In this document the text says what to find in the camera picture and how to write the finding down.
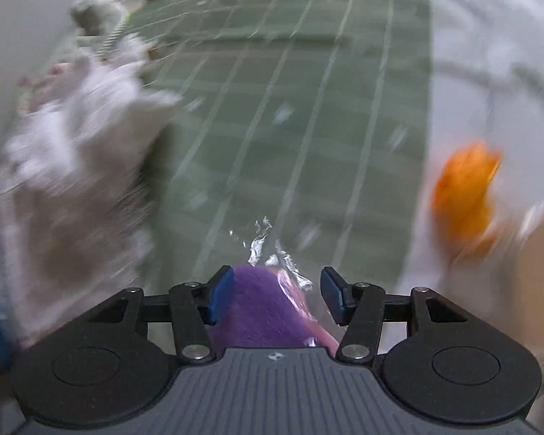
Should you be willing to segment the white fringed cloth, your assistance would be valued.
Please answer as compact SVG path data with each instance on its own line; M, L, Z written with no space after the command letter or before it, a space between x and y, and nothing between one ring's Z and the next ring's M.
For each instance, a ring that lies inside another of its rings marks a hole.
M4 274L28 348L139 279L153 248L140 170L178 103L140 74L149 45L125 37L29 84L0 165Z

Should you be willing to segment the purple plush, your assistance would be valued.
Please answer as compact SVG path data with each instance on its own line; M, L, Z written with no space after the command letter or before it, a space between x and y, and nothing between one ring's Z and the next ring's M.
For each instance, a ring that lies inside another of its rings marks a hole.
M326 349L334 356L337 340L312 315L305 292L311 281L290 274L292 258L279 244L262 255L273 226L266 218L256 223L246 264L234 267L234 291L225 315L208 329L216 352L232 348Z

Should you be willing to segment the grey plush toy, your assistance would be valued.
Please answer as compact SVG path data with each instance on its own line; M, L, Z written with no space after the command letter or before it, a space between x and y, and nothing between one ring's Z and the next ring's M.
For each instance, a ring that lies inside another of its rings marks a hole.
M69 16L76 26L73 44L105 60L127 27L129 12L119 0L75 0Z

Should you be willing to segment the orange hair clip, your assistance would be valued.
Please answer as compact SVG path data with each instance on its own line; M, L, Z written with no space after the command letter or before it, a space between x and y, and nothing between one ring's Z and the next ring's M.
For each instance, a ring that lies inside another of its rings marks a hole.
M480 140L460 147L446 160L433 188L430 211L435 234L451 257L481 257L494 246L495 205L491 184L501 152Z

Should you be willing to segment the white lidded jar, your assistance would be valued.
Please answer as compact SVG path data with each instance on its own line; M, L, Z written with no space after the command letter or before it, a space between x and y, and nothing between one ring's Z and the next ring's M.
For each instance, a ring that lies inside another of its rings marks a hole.
M513 229L504 292L507 333L544 355L544 202L530 208Z

